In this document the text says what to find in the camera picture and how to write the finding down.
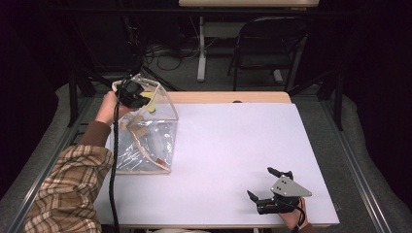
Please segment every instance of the plaid shirt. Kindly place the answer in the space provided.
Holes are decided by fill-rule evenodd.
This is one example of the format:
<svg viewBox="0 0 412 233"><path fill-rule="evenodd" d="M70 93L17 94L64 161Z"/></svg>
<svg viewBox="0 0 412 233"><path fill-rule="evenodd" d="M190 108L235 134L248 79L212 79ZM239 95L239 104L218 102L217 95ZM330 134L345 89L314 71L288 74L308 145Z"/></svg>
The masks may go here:
<svg viewBox="0 0 412 233"><path fill-rule="evenodd" d="M64 150L38 190L24 231L101 232L93 202L112 164L112 153L102 147L77 145Z"/></svg>

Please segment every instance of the robotic hand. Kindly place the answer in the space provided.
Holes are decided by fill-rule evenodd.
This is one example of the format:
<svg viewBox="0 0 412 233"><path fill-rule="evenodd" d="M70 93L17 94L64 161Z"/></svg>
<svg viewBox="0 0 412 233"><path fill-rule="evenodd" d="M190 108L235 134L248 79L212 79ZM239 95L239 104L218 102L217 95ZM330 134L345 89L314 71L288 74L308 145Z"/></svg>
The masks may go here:
<svg viewBox="0 0 412 233"><path fill-rule="evenodd" d="M312 196L306 188L293 181L292 172L283 173L271 167L268 172L279 178L271 187L274 196L270 199L259 200L251 191L248 190L249 197L257 204L257 212L260 215L290 213L299 204L299 197Z"/></svg>

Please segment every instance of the black cable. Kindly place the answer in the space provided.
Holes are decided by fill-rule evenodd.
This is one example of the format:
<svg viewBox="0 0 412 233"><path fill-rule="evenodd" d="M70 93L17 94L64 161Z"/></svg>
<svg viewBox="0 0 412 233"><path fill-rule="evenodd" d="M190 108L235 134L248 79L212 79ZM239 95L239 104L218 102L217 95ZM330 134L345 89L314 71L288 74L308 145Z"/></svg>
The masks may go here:
<svg viewBox="0 0 412 233"><path fill-rule="evenodd" d="M178 62L178 64L175 66L175 67L172 67L172 68L169 68L169 69L166 69L166 68L163 68L163 67L161 67L160 66L160 58L161 57L175 57L175 58L178 58L179 59L179 62ZM156 61L156 65L157 65L157 67L160 69L160 70L162 70L162 71L173 71L173 70L176 70L177 68L179 68L180 66L181 66L181 64L182 64L182 60L183 60L183 58L178 54L177 56L173 56L173 55L159 55L158 57L157 57L157 61Z"/></svg>
<svg viewBox="0 0 412 233"><path fill-rule="evenodd" d="M146 49L144 57L146 58L147 64L152 64L155 60L155 53L156 53L154 49L155 46L161 46L161 45L156 45L156 44L149 45L148 48Z"/></svg>
<svg viewBox="0 0 412 233"><path fill-rule="evenodd" d="M153 70L151 70L149 67L147 66L142 66L142 69L146 72L148 72L148 74L150 74L151 76L153 76L156 80L158 80L159 83L161 83L163 86L175 90L175 91L183 91L183 89L175 86L174 84L166 81L164 78L162 78L161 76L159 76L157 73L155 73Z"/></svg>
<svg viewBox="0 0 412 233"><path fill-rule="evenodd" d="M124 82L126 81L126 77L123 78L121 81L120 86L124 85ZM118 89L118 96L120 96L121 93L121 88ZM110 198L110 206L112 207L112 215L113 215L113 221L115 223L115 232L120 233L120 227L119 227L119 219L118 219L118 213L116 211L116 204L115 204L115 195L114 195L114 183L115 183L115 176L116 176L116 170L117 170L117 165L118 165L118 149L119 149L119 107L120 107L120 99L118 98L118 102L116 103L115 111L114 111L114 125L113 125L113 131L115 135L115 144L114 144L114 149L113 149L113 165L112 165L112 173L110 176L110 182L109 182L109 198Z"/></svg>
<svg viewBox="0 0 412 233"><path fill-rule="evenodd" d="M303 222L305 222L305 219L306 219L306 214L303 211L303 209L297 206L295 208L300 211L300 216L299 216L299 221L297 222L297 226L292 230L292 233L297 233L300 229L299 227L303 224Z"/></svg>

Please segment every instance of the hand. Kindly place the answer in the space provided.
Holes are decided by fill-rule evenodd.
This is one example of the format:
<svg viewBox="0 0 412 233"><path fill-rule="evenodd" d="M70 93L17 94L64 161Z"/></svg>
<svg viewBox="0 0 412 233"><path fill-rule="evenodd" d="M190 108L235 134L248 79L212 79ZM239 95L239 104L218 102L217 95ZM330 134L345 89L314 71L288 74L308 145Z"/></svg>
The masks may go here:
<svg viewBox="0 0 412 233"><path fill-rule="evenodd" d="M306 214L305 199L303 197L300 198L300 203L297 206L301 208L303 212ZM290 213L278 214L278 215L282 219L282 221L286 224L286 226L289 228L289 230L293 230L297 226L297 223L299 222L300 214L301 214L300 210L294 209ZM308 224L308 222L309 222L308 217L306 216L305 220L303 221L302 225L300 225L300 227L301 228L305 227Z"/></svg>
<svg viewBox="0 0 412 233"><path fill-rule="evenodd" d="M97 121L111 125L115 121L115 107L118 103L118 97L113 90L107 92L103 97L102 105L97 113ZM119 105L119 118L122 118L128 112L136 111L137 109L128 109L123 104Z"/></svg>

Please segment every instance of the clear plastic bag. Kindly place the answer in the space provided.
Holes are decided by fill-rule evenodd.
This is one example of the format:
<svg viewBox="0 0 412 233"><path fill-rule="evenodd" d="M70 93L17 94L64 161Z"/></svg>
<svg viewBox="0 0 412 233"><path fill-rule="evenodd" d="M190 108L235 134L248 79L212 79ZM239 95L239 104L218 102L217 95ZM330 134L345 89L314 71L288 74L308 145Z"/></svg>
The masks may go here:
<svg viewBox="0 0 412 233"><path fill-rule="evenodd" d="M170 173L179 119L176 109L160 83L132 80L143 86L141 95L151 101L119 122L117 173Z"/></svg>

